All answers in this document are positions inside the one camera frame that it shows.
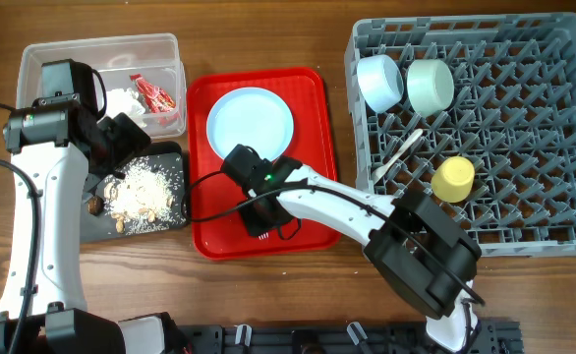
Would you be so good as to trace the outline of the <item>green bowl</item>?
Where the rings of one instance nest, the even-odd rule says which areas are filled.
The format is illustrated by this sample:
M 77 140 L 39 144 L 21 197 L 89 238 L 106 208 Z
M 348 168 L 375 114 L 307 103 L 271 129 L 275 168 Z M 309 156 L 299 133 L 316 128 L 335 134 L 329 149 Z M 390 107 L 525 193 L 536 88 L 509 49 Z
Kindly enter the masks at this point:
M 407 72 L 407 93 L 413 110 L 429 117 L 449 107 L 454 97 L 454 80 L 441 60 L 414 61 Z

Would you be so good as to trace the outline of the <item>white plastic spoon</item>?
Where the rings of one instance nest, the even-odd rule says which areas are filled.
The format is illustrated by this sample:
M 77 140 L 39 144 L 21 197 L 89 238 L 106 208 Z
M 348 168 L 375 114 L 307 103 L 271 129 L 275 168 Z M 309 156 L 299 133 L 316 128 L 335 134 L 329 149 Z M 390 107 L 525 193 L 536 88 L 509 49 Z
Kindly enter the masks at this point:
M 423 129 L 416 129 L 408 137 L 408 139 L 401 145 L 397 152 L 395 152 L 392 157 L 381 167 L 378 167 L 371 174 L 371 181 L 375 184 L 381 180 L 393 164 L 422 136 Z

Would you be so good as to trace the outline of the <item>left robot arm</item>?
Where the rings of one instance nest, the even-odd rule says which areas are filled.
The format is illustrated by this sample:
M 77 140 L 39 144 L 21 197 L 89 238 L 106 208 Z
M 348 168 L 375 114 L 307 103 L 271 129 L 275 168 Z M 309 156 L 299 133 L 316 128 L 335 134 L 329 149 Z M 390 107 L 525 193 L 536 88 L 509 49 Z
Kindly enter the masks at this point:
M 145 150 L 127 115 L 105 115 L 100 74 L 72 59 L 42 66 L 43 96 L 12 110 L 3 136 L 15 176 L 0 353 L 166 353 L 161 315 L 112 322 L 89 313 L 80 272 L 83 196 Z

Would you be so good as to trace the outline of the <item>white tissue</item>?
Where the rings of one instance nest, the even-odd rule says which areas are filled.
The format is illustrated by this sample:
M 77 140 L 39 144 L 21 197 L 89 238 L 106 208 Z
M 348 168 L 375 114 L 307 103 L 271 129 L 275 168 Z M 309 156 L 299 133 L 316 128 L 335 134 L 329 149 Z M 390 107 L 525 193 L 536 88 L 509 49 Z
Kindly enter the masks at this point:
M 116 88 L 106 93 L 107 107 L 105 113 L 115 117 L 124 113 L 129 117 L 145 114 L 145 107 L 140 101 L 140 94 L 131 88 Z

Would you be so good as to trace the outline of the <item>yellow plastic cup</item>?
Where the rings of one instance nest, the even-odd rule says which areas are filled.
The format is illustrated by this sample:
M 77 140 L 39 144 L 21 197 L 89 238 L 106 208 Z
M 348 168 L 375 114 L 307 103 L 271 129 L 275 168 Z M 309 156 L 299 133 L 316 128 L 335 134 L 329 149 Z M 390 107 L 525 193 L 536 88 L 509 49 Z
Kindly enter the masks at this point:
M 443 161 L 431 179 L 433 193 L 442 201 L 459 203 L 471 193 L 475 178 L 473 163 L 462 156 Z

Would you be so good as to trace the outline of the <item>red snack wrapper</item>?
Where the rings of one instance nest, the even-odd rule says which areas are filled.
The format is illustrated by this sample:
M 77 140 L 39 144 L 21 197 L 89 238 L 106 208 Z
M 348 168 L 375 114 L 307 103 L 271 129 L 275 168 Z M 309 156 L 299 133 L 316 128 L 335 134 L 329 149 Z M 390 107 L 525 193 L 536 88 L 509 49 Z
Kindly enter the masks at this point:
M 172 97 L 161 87 L 151 84 L 141 74 L 130 76 L 151 113 L 166 113 L 176 108 Z

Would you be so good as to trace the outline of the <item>red serving tray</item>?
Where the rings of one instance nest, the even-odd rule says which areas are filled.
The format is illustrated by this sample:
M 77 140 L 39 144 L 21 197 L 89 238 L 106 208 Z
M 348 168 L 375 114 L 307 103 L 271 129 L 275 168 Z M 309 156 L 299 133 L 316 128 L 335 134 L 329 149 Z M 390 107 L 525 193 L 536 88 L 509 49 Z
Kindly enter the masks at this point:
M 278 94 L 289 106 L 295 130 L 286 154 L 312 167 L 324 177 L 335 180 L 336 161 L 321 76 L 306 67 L 257 72 L 209 75 L 199 78 L 188 89 L 189 179 L 194 182 L 218 170 L 222 159 L 212 151 L 206 136 L 210 108 L 227 92 L 259 87 Z M 269 238 L 251 237 L 236 212 L 216 220 L 191 225 L 194 245 L 204 257 L 222 261 L 287 252 L 305 252 L 333 246 L 340 234 L 313 221 L 293 220 Z

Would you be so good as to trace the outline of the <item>grey dishwasher rack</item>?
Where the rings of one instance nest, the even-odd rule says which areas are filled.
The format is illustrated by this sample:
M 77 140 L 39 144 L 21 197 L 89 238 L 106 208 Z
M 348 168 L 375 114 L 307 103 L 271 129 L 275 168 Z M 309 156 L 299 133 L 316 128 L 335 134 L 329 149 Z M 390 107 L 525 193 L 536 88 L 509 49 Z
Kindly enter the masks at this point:
M 357 65 L 379 54 L 401 71 L 443 61 L 454 80 L 450 106 L 423 117 L 403 99 L 373 112 Z M 472 191 L 444 209 L 485 256 L 576 256 L 575 13 L 360 20 L 344 66 L 360 190 L 429 193 L 439 165 L 463 156 L 475 168 Z M 416 129 L 422 136 L 374 184 L 372 172 Z

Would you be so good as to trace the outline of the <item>light blue bowl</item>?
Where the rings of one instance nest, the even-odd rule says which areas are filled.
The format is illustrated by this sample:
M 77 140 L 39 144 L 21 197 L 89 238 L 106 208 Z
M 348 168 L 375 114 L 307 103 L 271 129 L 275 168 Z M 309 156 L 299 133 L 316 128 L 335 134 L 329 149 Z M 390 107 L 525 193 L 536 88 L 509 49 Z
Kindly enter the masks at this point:
M 385 54 L 360 59 L 357 78 L 366 104 L 375 113 L 385 112 L 402 99 L 404 83 L 401 72 L 393 59 Z

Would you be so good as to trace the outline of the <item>clear plastic bin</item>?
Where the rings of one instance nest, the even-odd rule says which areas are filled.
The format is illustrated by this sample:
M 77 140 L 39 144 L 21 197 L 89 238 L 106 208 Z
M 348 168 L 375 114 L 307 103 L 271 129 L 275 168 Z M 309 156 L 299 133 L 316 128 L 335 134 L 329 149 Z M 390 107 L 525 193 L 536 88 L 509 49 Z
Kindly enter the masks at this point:
M 47 62 L 73 59 L 97 70 L 105 88 L 96 83 L 96 95 L 115 89 L 136 90 L 132 75 L 141 75 L 150 84 L 164 89 L 175 101 L 169 112 L 149 109 L 133 120 L 154 139 L 174 138 L 185 133 L 186 77 L 177 37 L 172 33 L 110 36 L 31 44 L 22 55 L 18 75 L 16 106 L 24 108 L 43 96 L 42 69 Z

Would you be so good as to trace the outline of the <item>light blue plate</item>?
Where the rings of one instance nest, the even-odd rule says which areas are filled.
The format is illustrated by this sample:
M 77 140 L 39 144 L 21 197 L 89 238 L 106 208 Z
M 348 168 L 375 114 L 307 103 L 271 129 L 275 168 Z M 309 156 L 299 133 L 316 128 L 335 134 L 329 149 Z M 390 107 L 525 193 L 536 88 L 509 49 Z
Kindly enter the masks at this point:
M 275 160 L 292 142 L 294 119 L 276 93 L 265 88 L 236 88 L 211 107 L 205 130 L 211 148 L 222 159 L 236 145 L 243 145 L 262 158 Z

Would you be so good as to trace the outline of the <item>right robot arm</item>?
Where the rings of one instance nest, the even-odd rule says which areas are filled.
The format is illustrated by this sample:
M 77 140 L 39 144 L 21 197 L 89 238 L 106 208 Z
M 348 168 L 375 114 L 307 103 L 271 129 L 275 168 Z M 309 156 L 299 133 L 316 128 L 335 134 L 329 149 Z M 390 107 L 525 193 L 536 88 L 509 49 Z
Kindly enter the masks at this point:
M 359 243 L 392 290 L 426 319 L 440 349 L 466 353 L 479 332 L 472 310 L 482 251 L 428 195 L 374 195 L 332 181 L 288 156 L 271 162 L 235 146 L 221 172 L 245 195 L 239 204 L 247 231 L 259 236 L 292 220 L 310 220 Z

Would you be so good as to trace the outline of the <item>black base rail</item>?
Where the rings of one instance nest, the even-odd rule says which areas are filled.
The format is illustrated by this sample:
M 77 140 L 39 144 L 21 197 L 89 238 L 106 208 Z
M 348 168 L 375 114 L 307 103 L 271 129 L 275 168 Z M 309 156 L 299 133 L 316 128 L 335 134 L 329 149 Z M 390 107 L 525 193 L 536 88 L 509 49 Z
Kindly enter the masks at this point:
M 193 353 L 443 353 L 420 322 L 369 326 L 250 327 L 181 325 Z M 524 354 L 520 324 L 481 320 L 473 332 L 474 354 Z

